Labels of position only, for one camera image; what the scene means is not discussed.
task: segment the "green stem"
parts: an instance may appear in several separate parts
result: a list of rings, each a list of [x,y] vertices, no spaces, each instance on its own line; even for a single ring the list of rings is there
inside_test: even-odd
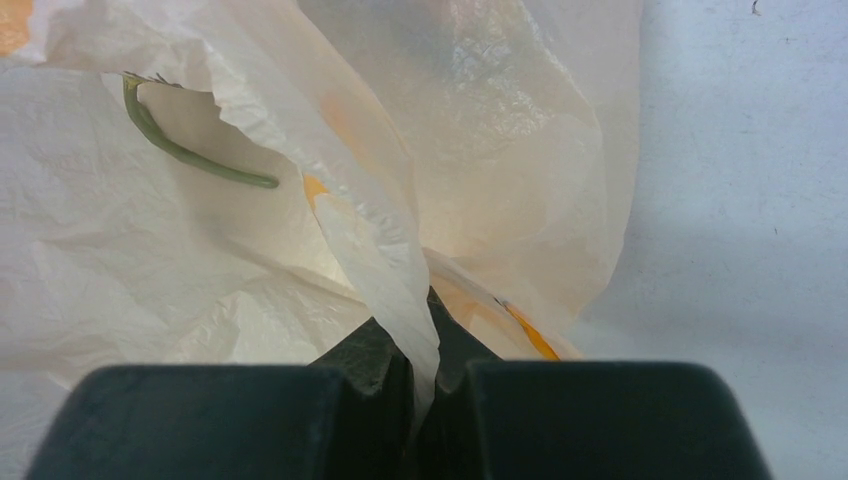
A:
[[[124,76],[124,105],[127,108],[130,120],[132,120],[142,135],[144,135],[144,138],[150,141],[150,143],[156,145],[178,161],[197,167],[212,175],[256,187],[277,188],[280,182],[274,177],[256,175],[221,165],[169,140],[165,136],[165,132],[153,120],[153,116],[147,107],[138,101],[138,86],[142,83],[144,82]]]

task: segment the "translucent plastic bag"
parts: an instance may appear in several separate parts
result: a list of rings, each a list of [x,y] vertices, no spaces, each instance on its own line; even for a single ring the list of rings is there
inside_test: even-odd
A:
[[[12,3],[5,370],[308,362],[373,315],[423,411],[431,283],[503,356],[576,354],[630,207],[641,1]],[[158,150],[121,75],[156,81],[168,138],[279,187]]]

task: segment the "crumpled plastic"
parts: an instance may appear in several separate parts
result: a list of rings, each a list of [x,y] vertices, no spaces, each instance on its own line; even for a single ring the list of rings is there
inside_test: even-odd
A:
[[[641,1],[24,4],[0,40],[3,370],[304,363],[373,315],[426,409],[430,284],[504,357],[577,355],[632,197]],[[140,89],[170,139],[280,186],[157,150],[127,73],[182,87]]]

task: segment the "white table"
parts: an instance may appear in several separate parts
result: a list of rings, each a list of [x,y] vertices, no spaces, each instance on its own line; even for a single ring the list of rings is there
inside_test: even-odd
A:
[[[646,1],[624,252],[570,332],[714,368],[776,478],[848,478],[848,1]]]

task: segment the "dried plant bit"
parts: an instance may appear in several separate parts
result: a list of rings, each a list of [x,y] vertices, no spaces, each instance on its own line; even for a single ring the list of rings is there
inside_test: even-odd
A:
[[[138,86],[145,83],[135,76],[124,75],[124,105],[127,108],[127,114],[130,120],[141,131],[150,143],[156,145],[167,154],[176,158],[178,161],[197,167],[204,172],[217,175],[227,180],[234,182],[253,185],[261,188],[277,188],[280,182],[271,176],[257,175],[254,173],[243,172],[235,168],[221,165],[220,163],[209,160],[208,158],[195,153],[185,147],[177,145],[165,136],[165,132],[159,127],[150,111],[138,101]]]

